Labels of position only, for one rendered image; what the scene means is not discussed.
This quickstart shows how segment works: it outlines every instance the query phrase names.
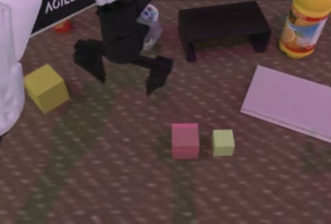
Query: orange juice bottle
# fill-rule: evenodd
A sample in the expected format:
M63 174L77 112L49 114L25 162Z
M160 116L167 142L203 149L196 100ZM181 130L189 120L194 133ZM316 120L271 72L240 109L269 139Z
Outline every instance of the orange juice bottle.
M331 11L331 0L293 0L279 48L290 58L310 55Z

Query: bench leg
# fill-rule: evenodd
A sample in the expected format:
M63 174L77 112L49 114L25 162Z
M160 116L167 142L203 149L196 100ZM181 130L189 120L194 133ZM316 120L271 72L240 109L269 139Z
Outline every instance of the bench leg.
M271 32L249 35L249 41L255 52L262 53L268 48Z
M185 30L183 28L180 18L178 18L178 27L177 28L178 28L178 34L179 34L180 42L181 42L183 50L184 50L186 61L187 62L196 61L197 57L195 55L193 43L187 41Z

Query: cube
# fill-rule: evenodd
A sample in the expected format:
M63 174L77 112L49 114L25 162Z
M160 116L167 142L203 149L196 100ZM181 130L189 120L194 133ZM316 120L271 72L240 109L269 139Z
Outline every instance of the cube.
M234 138L232 130L213 130L213 156L232 156Z
M196 123L172 124L171 154L173 159L199 157L199 127Z
M44 65L24 77L26 91L43 113L69 100L64 80L50 65Z

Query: bottle label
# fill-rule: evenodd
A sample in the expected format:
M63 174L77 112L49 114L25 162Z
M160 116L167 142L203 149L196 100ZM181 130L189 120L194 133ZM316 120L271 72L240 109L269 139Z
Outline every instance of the bottle label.
M310 18L298 13L293 7L285 23L280 42L292 52L306 53L315 48L328 18Z

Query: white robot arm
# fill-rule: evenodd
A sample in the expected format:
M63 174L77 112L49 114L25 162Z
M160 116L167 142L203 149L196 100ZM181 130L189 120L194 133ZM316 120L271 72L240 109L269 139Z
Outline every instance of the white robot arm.
M115 0L95 1L104 5ZM42 0L0 0L0 137L16 123L23 110L23 72L19 61L41 4Z

